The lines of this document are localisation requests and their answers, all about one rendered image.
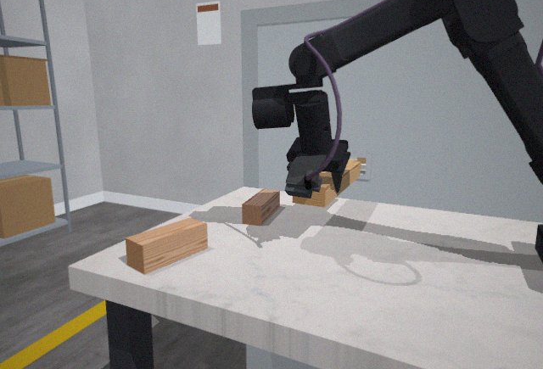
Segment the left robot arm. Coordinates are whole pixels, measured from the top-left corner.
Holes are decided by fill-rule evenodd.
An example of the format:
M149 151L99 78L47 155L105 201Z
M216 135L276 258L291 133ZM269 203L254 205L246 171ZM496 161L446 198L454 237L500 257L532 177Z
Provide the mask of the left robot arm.
M255 128L290 127L294 112L298 127L308 133L329 124L326 92L287 89L323 87L327 72L309 46L321 54L334 73L439 19L451 43L464 59L470 59L489 85L523 140L532 159L529 165L543 185L543 77L519 32L524 25L515 0L391 0L346 25L315 36L289 56L288 66L296 84L253 89Z

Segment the grey panel wall with slot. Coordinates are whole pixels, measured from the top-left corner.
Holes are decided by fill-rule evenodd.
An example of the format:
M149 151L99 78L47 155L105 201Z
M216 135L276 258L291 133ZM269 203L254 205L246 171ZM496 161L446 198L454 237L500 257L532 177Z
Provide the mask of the grey panel wall with slot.
M290 127L256 129L252 91L296 84L305 36L383 0L328 0L241 10L244 187L285 192ZM337 69L347 152L372 154L370 180L336 198L543 223L543 185L485 79L442 19Z

